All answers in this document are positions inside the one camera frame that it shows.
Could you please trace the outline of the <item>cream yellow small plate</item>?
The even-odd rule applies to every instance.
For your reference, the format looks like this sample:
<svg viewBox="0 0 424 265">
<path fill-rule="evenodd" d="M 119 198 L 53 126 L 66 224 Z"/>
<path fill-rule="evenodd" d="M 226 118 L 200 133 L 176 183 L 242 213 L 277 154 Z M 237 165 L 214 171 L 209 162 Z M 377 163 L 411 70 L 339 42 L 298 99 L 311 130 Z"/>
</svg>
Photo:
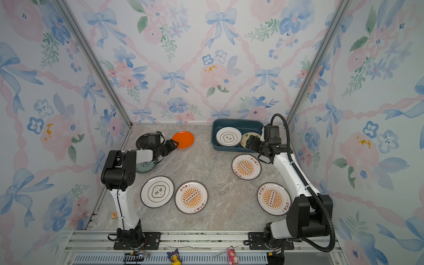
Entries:
<svg viewBox="0 0 424 265">
<path fill-rule="evenodd" d="M 261 138 L 261 134 L 258 134 L 256 132 L 247 132 L 246 134 L 242 136 L 242 139 L 240 142 L 243 148 L 246 148 L 246 143 L 247 143 L 247 140 L 250 138 L 250 136 Z"/>
</svg>

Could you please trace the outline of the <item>orange round plate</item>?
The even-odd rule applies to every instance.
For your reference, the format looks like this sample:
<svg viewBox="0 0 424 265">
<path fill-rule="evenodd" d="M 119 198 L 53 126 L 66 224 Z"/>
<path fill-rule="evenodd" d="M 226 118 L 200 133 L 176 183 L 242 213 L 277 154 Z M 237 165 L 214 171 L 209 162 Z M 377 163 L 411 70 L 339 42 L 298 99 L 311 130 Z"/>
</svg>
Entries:
<svg viewBox="0 0 424 265">
<path fill-rule="evenodd" d="M 178 143 L 178 149 L 186 149 L 193 145 L 194 135 L 188 131 L 180 131 L 174 134 L 172 140 Z"/>
</svg>

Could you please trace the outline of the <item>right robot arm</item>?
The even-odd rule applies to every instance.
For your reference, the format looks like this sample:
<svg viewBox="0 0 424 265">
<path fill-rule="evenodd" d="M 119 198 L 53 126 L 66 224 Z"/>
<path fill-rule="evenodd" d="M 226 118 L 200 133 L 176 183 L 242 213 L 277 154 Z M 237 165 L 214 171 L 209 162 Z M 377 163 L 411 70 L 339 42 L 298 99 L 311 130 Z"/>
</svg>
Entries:
<svg viewBox="0 0 424 265">
<path fill-rule="evenodd" d="M 246 147 L 269 159 L 283 176 L 290 194 L 291 202 L 283 220 L 268 223 L 264 228 L 267 244 L 300 240 L 319 251 L 332 251 L 336 243 L 333 201 L 313 187 L 290 153 L 289 145 L 283 147 L 280 138 L 262 141 L 250 136 Z"/>
</svg>

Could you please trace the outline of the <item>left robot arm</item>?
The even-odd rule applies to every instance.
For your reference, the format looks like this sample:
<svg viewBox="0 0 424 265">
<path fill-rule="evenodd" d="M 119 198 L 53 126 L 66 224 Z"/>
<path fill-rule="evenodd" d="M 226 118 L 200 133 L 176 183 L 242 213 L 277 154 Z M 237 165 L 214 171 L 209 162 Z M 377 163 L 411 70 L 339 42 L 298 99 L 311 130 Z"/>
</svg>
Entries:
<svg viewBox="0 0 424 265">
<path fill-rule="evenodd" d="M 158 162 L 179 147 L 179 143 L 166 140 L 158 131 L 138 138 L 135 150 L 112 150 L 109 152 L 100 180 L 113 196 L 118 215 L 117 240 L 132 241 L 141 245 L 144 236 L 141 221 L 136 214 L 132 185 L 136 178 L 136 165 L 143 162 Z"/>
</svg>

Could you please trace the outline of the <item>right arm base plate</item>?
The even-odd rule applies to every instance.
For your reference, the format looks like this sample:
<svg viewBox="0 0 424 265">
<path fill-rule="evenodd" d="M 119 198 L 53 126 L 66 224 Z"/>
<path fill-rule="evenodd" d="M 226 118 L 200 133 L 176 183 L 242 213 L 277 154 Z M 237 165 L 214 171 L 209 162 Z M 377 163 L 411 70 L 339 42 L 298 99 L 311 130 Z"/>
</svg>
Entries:
<svg viewBox="0 0 424 265">
<path fill-rule="evenodd" d="M 287 239 L 274 239 L 266 236 L 263 232 L 249 232 L 247 235 L 248 239 L 244 241 L 244 245 L 248 246 L 250 250 L 294 250 L 293 242 Z"/>
</svg>

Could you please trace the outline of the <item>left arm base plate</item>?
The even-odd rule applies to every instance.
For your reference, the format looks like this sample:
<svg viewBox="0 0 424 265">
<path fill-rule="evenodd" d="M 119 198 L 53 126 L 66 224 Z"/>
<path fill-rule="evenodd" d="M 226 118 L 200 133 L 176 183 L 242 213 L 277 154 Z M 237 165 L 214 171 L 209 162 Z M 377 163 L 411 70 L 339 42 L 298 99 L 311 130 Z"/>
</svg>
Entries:
<svg viewBox="0 0 424 265">
<path fill-rule="evenodd" d="M 114 250 L 158 250 L 161 241 L 161 233 L 143 232 L 141 236 L 119 238 L 113 246 Z"/>
</svg>

